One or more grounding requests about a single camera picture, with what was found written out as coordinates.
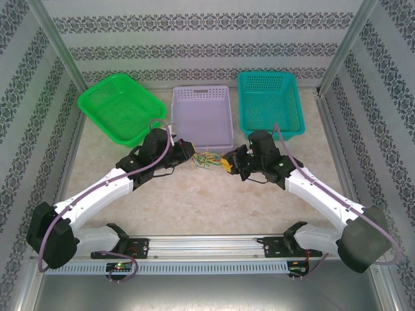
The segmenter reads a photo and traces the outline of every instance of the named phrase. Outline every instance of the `black mounting bracket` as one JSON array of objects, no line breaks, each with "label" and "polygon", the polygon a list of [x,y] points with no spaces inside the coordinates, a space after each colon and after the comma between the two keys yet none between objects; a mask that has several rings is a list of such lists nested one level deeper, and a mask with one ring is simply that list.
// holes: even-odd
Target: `black mounting bracket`
[{"label": "black mounting bracket", "polygon": [[[123,255],[131,256],[134,259],[147,259],[149,239],[147,238],[129,238],[126,251]],[[121,259],[121,257],[104,255],[102,253],[91,253],[92,259]]]},{"label": "black mounting bracket", "polygon": [[[113,229],[119,237],[117,245],[111,250],[113,253],[123,254],[134,259],[147,259],[149,239],[147,238],[130,238],[128,234],[124,232],[116,224],[107,224],[108,227]],[[104,255],[94,251],[91,253],[92,259],[119,259],[121,257]]]},{"label": "black mounting bracket", "polygon": [[[306,257],[305,249],[298,248],[290,251],[284,244],[283,236],[267,236],[264,238],[257,238],[257,242],[264,245],[265,258],[293,258]],[[321,251],[309,249],[309,256],[320,258],[323,255]]]}]

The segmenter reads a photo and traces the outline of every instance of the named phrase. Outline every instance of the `plastic basket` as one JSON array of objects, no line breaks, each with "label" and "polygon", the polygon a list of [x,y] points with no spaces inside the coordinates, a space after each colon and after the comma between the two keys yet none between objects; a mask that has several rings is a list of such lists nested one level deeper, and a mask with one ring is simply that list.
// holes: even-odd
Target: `plastic basket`
[{"label": "plastic basket", "polygon": [[178,137],[197,150],[233,149],[232,115],[227,86],[175,87],[171,121]]},{"label": "plastic basket", "polygon": [[122,73],[83,92],[78,106],[114,142],[127,147],[143,141],[151,119],[166,116],[166,107],[158,98]]},{"label": "plastic basket", "polygon": [[300,98],[294,75],[269,71],[238,75],[241,130],[248,136],[256,130],[271,133],[277,122],[284,140],[305,131]]}]

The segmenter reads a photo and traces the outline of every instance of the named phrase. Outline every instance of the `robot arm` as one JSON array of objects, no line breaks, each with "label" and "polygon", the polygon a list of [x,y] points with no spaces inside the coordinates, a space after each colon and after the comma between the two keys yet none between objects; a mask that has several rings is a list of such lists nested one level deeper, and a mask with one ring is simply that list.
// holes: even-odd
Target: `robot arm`
[{"label": "robot arm", "polygon": [[[305,200],[322,213],[335,229],[318,228],[306,222],[294,224],[284,233],[284,244],[294,252],[296,249],[316,249],[325,253],[339,255],[352,270],[364,272],[381,255],[388,251],[391,243],[377,229],[350,211],[353,207],[387,231],[383,212],[375,207],[365,208],[341,196],[323,184],[295,159],[281,155],[272,136],[264,130],[248,136],[250,148],[246,145],[228,152],[222,158],[222,166],[230,174],[239,174],[244,181],[251,173],[262,173],[268,182],[277,184]],[[346,202],[348,207],[339,203],[327,192]]]},{"label": "robot arm", "polygon": [[[27,233],[27,242],[39,253],[45,232],[51,222],[75,199],[81,197],[88,190],[102,182],[116,178],[123,174],[143,168],[160,157],[166,148],[166,131],[152,129],[145,137],[142,146],[133,149],[130,154],[122,158],[115,168],[101,180],[65,201],[50,206],[46,202],[35,207]],[[192,157],[195,150],[190,142],[179,139],[170,145],[166,156],[155,166],[141,173],[119,178],[107,185],[89,193],[66,212],[53,227],[47,239],[44,261],[52,269],[63,266],[72,257],[92,253],[94,251],[113,251],[126,253],[128,235],[115,224],[108,224],[98,229],[81,229],[82,225],[101,209],[116,199],[131,193],[154,176],[154,172],[161,168],[175,168],[177,165]]]}]

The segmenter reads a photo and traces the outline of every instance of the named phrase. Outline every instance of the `beige floor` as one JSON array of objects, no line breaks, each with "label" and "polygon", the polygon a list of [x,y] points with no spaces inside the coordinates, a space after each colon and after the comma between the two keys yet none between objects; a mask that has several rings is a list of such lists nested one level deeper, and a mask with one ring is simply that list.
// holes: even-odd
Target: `beige floor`
[{"label": "beige floor", "polygon": [[[155,93],[168,107],[172,93]],[[287,142],[318,178],[340,191],[333,160],[311,91],[300,91],[306,131]],[[234,146],[246,143],[239,129],[238,95],[231,92]],[[129,149],[113,143],[89,119],[80,141],[67,198],[101,179]],[[252,175],[263,180],[263,176]],[[149,181],[105,207],[85,224],[114,222],[129,235],[233,235],[282,233],[299,220],[330,227],[310,205],[273,184],[242,182],[222,168],[196,168],[188,161],[166,178]]]}]

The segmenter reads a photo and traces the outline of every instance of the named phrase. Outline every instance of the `tangled wires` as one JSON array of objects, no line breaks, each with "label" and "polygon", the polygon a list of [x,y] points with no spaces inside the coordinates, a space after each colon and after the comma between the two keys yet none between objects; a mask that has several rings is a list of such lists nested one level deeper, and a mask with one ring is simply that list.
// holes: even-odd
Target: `tangled wires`
[{"label": "tangled wires", "polygon": [[197,167],[207,168],[209,165],[220,166],[221,155],[215,154],[213,152],[199,152],[196,151],[193,155],[193,162],[195,162]]}]

